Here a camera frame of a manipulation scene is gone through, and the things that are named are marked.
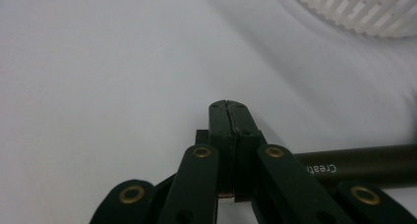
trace black cylinder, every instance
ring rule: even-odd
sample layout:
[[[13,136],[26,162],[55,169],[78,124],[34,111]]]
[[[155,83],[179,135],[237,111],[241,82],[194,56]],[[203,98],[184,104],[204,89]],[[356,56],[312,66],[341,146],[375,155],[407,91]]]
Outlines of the black cylinder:
[[[417,144],[295,154],[325,187],[361,180],[380,188],[417,186]]]

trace perforated white plastic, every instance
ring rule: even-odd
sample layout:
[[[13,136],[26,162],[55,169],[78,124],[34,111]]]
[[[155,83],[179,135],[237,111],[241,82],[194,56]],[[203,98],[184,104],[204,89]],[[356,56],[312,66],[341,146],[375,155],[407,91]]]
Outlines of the perforated white plastic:
[[[301,0],[327,20],[382,37],[417,34],[417,0]]]

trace black metal bracket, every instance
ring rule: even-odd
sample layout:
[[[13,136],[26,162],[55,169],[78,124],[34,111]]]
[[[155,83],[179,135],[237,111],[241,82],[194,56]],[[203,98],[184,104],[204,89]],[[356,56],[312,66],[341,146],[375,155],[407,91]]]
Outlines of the black metal bracket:
[[[212,224],[221,198],[251,201],[262,224],[417,223],[380,189],[417,185],[417,145],[294,155],[268,144],[241,103],[217,101],[208,113],[177,174],[118,185],[90,223]]]

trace brass screw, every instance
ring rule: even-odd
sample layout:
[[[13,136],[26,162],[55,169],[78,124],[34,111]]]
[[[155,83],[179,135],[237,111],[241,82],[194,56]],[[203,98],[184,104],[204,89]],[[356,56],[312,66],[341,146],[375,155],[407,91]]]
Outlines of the brass screw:
[[[373,191],[369,190],[366,187],[355,186],[350,189],[350,192],[353,194],[354,197],[356,197],[358,200],[366,204],[378,205],[381,203],[380,197],[376,193],[374,193]],[[361,196],[360,193],[366,193],[370,195],[370,197]]]
[[[135,203],[141,200],[145,195],[145,189],[141,186],[130,186],[123,190],[119,195],[119,200],[125,204]]]
[[[193,154],[199,158],[209,157],[211,155],[211,150],[206,147],[198,147],[193,150]]]
[[[271,157],[282,157],[284,155],[284,152],[276,147],[269,147],[265,150],[265,153]]]

